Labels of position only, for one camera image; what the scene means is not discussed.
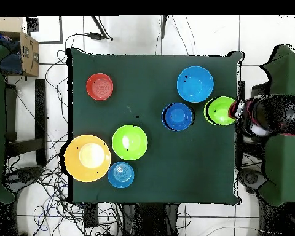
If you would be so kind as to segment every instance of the plate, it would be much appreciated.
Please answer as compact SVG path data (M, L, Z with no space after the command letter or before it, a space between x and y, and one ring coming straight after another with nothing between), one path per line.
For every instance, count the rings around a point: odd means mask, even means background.
M234 99L221 96L212 98L204 107L204 116L213 125L230 125L235 119L229 117L229 108L234 103Z
M97 136L82 135L73 139L65 151L67 172L81 182L93 182L109 170L111 153Z
M86 83L86 91L94 100L108 99L113 88L111 78L104 73L93 74Z
M169 104L162 112L162 122L169 130L185 130L193 123L193 120L193 112L188 106L182 103Z
M136 160L148 149L148 138L142 128L124 125L112 136L112 149L121 159Z
M200 66L191 66L184 69L177 79L177 90L181 98L188 102L206 100L213 91L211 73Z
M135 172L131 165L125 162L115 163L108 170L108 180L116 188L126 188L133 182Z

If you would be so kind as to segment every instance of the cable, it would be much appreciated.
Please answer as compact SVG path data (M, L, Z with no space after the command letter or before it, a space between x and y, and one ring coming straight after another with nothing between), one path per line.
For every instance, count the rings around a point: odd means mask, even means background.
M12 167L13 167L17 162L19 162L19 161L21 160L21 157L20 157L19 155L18 155L17 157L18 157L17 161L15 161L15 162L10 166L10 170L11 170L11 172L13 172Z
M191 32L191 34L192 34L192 38L194 39L194 33L193 33L192 30L191 30L190 24L189 24L189 22L188 22L187 15L185 15L185 17L186 17L186 20L187 20L187 23L188 23L188 26L189 26L190 32Z
M210 232L207 236L211 235L213 232L216 232L217 230L221 230L221 229L225 229L225 228L253 229L253 230L256 230L256 231L258 231L258 232L266 232L267 234L282 234L281 232L267 232L267 231L265 231L265 230L259 230L259 229L252 228L252 227L225 226L225 227L220 227L220 228L217 228L217 229L213 230L213 231Z
M175 24L175 26L176 26L177 33L179 34L179 36L180 36L180 39L182 40L182 42L183 42L183 44L184 44L184 48L186 49L186 52L187 52L187 54L188 54L187 47L186 47L186 45L185 45L185 43L184 43L184 40L183 40L183 38L181 37L181 35L180 35L179 31L178 31L178 27L177 27L177 25L176 25L176 22L175 22L174 16L172 15L171 17L173 17L173 21L174 21L174 24Z
M249 159L250 161L252 161L252 160L251 160L249 157L247 157L246 155L243 154L243 156L246 157L247 159ZM262 171L262 169L261 169L261 167L258 165L258 163L259 163L259 162L253 162L253 161L252 161L252 164L251 164L251 165L255 165L255 166L257 166L257 167Z
M190 216L189 213L178 213L178 214L177 214L177 217L178 217L180 214L184 214L184 219L186 219L186 215L188 215L188 217L190 218L190 221L189 221L188 224L186 224L186 222L185 222L184 226L177 227L177 229L186 228L186 227L191 223L191 216Z
M160 37L161 32L162 32L162 27L160 25L160 33L159 33L159 35L157 36L157 39L156 39L155 55L156 55L157 44L159 43L159 37Z
M100 16L98 17L98 20L100 21L101 27L103 27L103 29L104 29L105 33L106 33L106 34L107 34L107 36L109 37L108 39L112 41L112 40L113 40L113 38L109 36L109 34L107 33L107 31L106 31L105 27L104 27L104 26L103 26L103 24L101 23L101 17L100 17Z

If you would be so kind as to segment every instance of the green table surface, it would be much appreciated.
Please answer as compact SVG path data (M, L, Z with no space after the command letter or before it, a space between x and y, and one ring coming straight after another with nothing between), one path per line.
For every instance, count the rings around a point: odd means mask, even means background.
M128 161L135 179L126 189L116 189L107 175L92 183L73 182L73 202L199 202L235 205L234 125L218 127L203 116L205 102L188 103L178 94L176 81L189 66L203 66L212 74L210 97L236 97L240 52L225 57L180 55L89 55L71 49L73 71L73 138L91 134L103 139L112 162L122 161L112 150L114 132L135 124L147 134L142 158ZM105 73L114 91L105 101L86 92L87 79ZM195 111L187 130L172 132L161 121L166 105L182 102Z
M273 58L262 67L270 74L271 94L295 95L295 53L290 46L275 48ZM259 193L272 206L295 202L295 136L270 138L265 157L265 173L270 181Z

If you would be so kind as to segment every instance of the small blue bowl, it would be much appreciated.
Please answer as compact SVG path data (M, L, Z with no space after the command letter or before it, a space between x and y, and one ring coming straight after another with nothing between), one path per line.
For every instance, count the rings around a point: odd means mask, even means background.
M169 104L162 112L162 122L169 130L185 130L193 121L194 113L182 103Z
M108 170L108 180L116 188L126 188L133 182L135 172L131 165L125 162L118 162Z
M206 100L213 91L211 73L199 66L184 69L177 79L177 90L181 98L188 102Z

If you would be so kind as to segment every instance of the white tile floor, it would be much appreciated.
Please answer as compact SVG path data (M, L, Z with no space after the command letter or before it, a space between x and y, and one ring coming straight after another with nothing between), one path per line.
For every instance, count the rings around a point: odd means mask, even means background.
M181 37L184 39L189 54L194 54L194 42L185 16L174 16ZM155 48L157 36L160 33L158 24L159 16L116 16L101 18L107 32L113 41L95 41L88 37L76 36L65 40L75 33L99 33L91 17L62 17L63 44L40 45L39 78L45 79L50 66L58 62L57 51L71 46L80 48L88 53L102 54L160 54L160 43ZM242 80L246 81L246 98L250 96L253 85L267 81L265 72L258 65L267 62L273 48L278 44L289 43L295 47L295 17L291 16L188 16L189 24L195 38L195 53L199 55L227 55L231 51L241 50L245 53L242 66ZM52 41L50 35L39 34L40 41ZM167 20L165 39L163 40L163 54L186 54L186 49L176 30L172 16ZM55 65L47 74L50 84L56 86L67 77L66 65ZM9 77L9 82L14 83L19 77ZM67 132L67 124L61 115L61 103L57 97L57 91L47 84L47 132L49 139L56 141ZM28 109L34 114L34 78L28 78L25 82L22 78L17 84L18 94ZM63 81L58 86L63 101L67 103L67 85ZM34 137L34 119L24 106L17 101L17 138L25 140ZM59 152L62 142L56 144L55 149ZM53 149L48 150L48 156L55 154ZM17 167L34 165L36 163L34 153L21 156ZM50 166L56 167L57 160L50 162ZM187 204L186 212L191 217L186 217L186 228L179 228L179 236L256 236L255 229L259 225L259 208L255 195L249 195L244 187L238 184L238 194L242 203L237 206L227 205L199 205ZM20 230L33 234L37 229L36 222L42 213L42 208L35 208L48 202L48 194L39 185L33 184L21 193L18 201L18 225ZM110 208L108 204L100 204L102 210ZM184 211L184 204L179 212ZM107 215L111 212L101 213L103 221L107 221ZM178 227L184 226L183 214L178 217ZM49 229L40 230L36 236L50 236L55 230L54 236L83 236L75 224L64 220L54 210L50 212L44 226ZM92 230L92 235L101 228ZM116 224L112 225L111 232L116 233Z

